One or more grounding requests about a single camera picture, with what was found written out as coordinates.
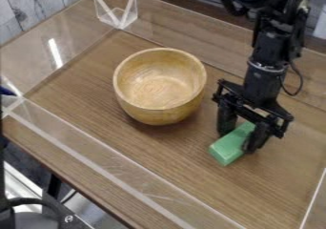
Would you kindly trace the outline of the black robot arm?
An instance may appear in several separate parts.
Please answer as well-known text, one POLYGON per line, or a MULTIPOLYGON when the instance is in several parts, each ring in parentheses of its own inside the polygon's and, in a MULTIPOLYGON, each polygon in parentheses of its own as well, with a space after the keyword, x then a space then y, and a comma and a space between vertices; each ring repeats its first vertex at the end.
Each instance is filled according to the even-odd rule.
POLYGON ((296 72, 293 60, 301 55, 309 0, 220 0, 233 16, 256 14, 252 54, 240 84, 217 81, 212 100, 217 103, 216 129, 228 135, 239 117, 253 124, 244 137, 241 150, 253 153, 272 136, 283 137, 293 119, 279 105, 277 95, 285 91, 285 73, 296 72))

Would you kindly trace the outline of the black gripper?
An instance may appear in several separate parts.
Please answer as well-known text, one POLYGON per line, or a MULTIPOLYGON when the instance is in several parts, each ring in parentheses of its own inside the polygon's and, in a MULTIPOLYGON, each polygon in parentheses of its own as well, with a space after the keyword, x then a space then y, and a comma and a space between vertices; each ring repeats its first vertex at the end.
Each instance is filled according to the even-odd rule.
POLYGON ((293 117, 277 103, 288 63, 281 61, 275 65, 263 65, 248 60, 247 64, 241 84, 217 80, 212 101, 217 104, 216 130, 220 136, 233 130, 239 116, 256 125, 241 145, 243 152, 252 154, 271 135, 277 138, 284 136, 293 117))

